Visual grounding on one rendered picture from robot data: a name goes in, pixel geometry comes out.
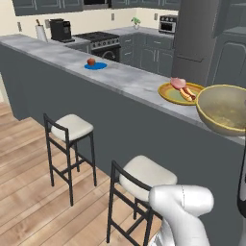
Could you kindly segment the dark grey dining counter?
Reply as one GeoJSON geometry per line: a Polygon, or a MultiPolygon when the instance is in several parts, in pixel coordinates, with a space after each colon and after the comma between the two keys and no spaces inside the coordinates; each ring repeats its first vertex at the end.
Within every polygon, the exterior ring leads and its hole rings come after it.
{"type": "Polygon", "coordinates": [[[238,246],[243,219],[236,193],[244,140],[210,131],[193,107],[163,100],[165,78],[109,61],[86,69],[89,56],[32,37],[0,37],[0,74],[18,119],[41,122],[75,113],[94,127],[96,164],[105,171],[144,155],[182,185],[210,189],[214,208],[203,216],[211,246],[238,246]]]}

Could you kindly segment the yellow plate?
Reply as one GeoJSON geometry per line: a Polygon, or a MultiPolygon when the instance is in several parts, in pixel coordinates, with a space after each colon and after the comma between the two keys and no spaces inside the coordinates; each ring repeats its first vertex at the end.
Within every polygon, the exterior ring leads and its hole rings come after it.
{"type": "MultiPolygon", "coordinates": [[[[204,89],[203,86],[193,83],[187,83],[186,85],[195,95],[198,95],[200,91],[204,89]]],[[[195,100],[193,101],[185,100],[185,98],[181,95],[181,93],[177,89],[175,89],[170,83],[165,83],[161,85],[158,88],[158,93],[163,99],[174,104],[184,105],[184,106],[196,105],[195,100]]]]}

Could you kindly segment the blue plate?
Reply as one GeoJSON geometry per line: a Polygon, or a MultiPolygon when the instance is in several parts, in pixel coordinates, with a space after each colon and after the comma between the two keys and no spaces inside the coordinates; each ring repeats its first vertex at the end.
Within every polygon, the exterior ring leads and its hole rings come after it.
{"type": "Polygon", "coordinates": [[[104,62],[96,62],[94,65],[89,65],[89,64],[85,64],[85,68],[89,69],[89,70],[99,70],[99,69],[104,69],[106,68],[108,65],[104,62]]]}

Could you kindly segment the large yellow bowl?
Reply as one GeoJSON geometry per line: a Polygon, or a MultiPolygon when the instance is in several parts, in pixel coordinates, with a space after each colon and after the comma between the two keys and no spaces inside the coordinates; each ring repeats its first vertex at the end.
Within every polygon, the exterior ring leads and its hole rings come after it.
{"type": "Polygon", "coordinates": [[[246,88],[208,86],[198,94],[196,110],[205,125],[220,135],[243,136],[246,133],[246,88]]]}

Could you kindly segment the black stool with cream seat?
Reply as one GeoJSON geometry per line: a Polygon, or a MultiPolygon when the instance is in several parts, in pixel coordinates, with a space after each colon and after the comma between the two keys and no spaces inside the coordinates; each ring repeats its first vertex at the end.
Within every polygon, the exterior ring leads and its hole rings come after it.
{"type": "Polygon", "coordinates": [[[69,186],[70,206],[73,206],[72,170],[80,171],[80,165],[87,162],[92,167],[93,182],[97,185],[93,126],[76,114],[68,114],[58,121],[53,121],[46,113],[43,115],[47,155],[51,186],[55,185],[54,173],[57,173],[69,186]],[[78,142],[89,138],[91,160],[78,151],[78,142]],[[51,145],[56,146],[66,155],[67,167],[60,171],[52,162],[51,145]]]}
{"type": "Polygon", "coordinates": [[[148,202],[149,192],[156,185],[175,185],[177,176],[171,171],[158,165],[145,156],[136,156],[124,167],[115,160],[111,162],[111,185],[108,211],[107,242],[110,242],[111,227],[117,229],[134,246],[140,246],[132,237],[131,233],[145,220],[146,230],[143,246],[147,246],[151,232],[153,217],[162,219],[162,216],[153,210],[148,202]],[[134,224],[124,231],[112,219],[113,196],[116,195],[134,211],[134,224]]]}

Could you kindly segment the hot dog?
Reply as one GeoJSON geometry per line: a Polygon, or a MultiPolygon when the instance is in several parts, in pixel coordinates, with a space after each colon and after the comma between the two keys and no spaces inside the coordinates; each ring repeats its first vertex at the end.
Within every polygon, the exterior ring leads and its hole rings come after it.
{"type": "Polygon", "coordinates": [[[181,88],[180,93],[188,102],[194,101],[196,99],[196,95],[187,86],[181,88]]]}

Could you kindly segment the grey lower cupboards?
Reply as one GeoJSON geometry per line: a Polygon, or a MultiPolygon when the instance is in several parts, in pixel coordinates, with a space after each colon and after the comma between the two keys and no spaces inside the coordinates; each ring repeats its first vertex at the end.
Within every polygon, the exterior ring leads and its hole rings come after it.
{"type": "Polygon", "coordinates": [[[143,33],[120,37],[120,62],[161,76],[170,77],[173,37],[143,33]]]}

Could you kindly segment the grey cupboards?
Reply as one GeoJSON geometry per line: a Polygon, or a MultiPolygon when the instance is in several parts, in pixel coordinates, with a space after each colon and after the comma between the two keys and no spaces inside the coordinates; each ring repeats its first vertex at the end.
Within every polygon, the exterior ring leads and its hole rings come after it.
{"type": "MultiPolygon", "coordinates": [[[[12,0],[16,16],[81,12],[83,0],[12,0]]],[[[109,9],[148,8],[177,11],[181,0],[111,0],[109,9]]]]}
{"type": "Polygon", "coordinates": [[[143,33],[120,37],[120,62],[161,76],[170,77],[173,37],[143,33]]]}

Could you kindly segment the black and steel range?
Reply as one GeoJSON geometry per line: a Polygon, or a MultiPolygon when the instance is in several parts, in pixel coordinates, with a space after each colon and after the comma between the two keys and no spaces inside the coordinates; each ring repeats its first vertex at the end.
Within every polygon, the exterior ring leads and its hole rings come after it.
{"type": "Polygon", "coordinates": [[[91,32],[79,34],[76,37],[90,41],[89,46],[92,55],[113,62],[119,62],[121,48],[119,35],[105,32],[91,32]]]}

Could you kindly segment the steel toaster oven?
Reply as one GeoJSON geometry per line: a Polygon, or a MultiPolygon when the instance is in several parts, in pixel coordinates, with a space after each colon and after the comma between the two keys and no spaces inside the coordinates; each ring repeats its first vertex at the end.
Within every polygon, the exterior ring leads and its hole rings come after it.
{"type": "Polygon", "coordinates": [[[171,15],[171,14],[161,15],[159,32],[174,35],[176,31],[177,22],[178,22],[177,15],[171,15]]]}

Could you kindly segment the black coffee machine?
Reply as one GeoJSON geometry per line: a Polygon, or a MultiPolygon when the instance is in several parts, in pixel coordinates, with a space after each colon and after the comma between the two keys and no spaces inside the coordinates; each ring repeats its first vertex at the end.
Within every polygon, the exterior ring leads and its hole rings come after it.
{"type": "Polygon", "coordinates": [[[71,35],[71,25],[69,21],[62,18],[50,20],[51,38],[55,41],[67,43],[74,41],[71,35]]]}

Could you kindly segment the white paper towel roll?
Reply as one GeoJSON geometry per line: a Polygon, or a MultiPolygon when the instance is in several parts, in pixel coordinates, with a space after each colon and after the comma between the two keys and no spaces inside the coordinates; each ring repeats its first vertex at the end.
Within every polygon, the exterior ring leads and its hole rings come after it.
{"type": "Polygon", "coordinates": [[[44,31],[44,27],[39,23],[39,20],[37,19],[37,25],[36,25],[36,31],[37,31],[37,38],[47,42],[47,36],[44,31]]]}

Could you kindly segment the steel range hood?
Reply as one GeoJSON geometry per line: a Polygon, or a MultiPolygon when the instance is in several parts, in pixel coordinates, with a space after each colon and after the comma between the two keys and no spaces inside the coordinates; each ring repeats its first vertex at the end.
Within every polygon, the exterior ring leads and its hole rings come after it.
{"type": "Polygon", "coordinates": [[[111,6],[111,0],[83,0],[84,10],[108,9],[111,6]]]}

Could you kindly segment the grey tall cupboard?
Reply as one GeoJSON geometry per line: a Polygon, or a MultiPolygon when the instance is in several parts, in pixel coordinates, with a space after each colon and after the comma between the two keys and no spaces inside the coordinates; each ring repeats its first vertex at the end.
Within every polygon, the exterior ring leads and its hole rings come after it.
{"type": "Polygon", "coordinates": [[[246,88],[246,0],[220,0],[207,85],[246,88]]]}

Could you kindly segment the grey upper cupboards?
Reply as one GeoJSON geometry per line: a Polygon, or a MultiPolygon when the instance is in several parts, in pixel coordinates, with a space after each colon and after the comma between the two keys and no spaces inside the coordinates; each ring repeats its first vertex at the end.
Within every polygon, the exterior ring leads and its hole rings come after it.
{"type": "MultiPolygon", "coordinates": [[[[81,12],[83,0],[12,0],[16,16],[81,12]]],[[[109,9],[148,8],[177,11],[181,0],[111,0],[109,9]]]]}

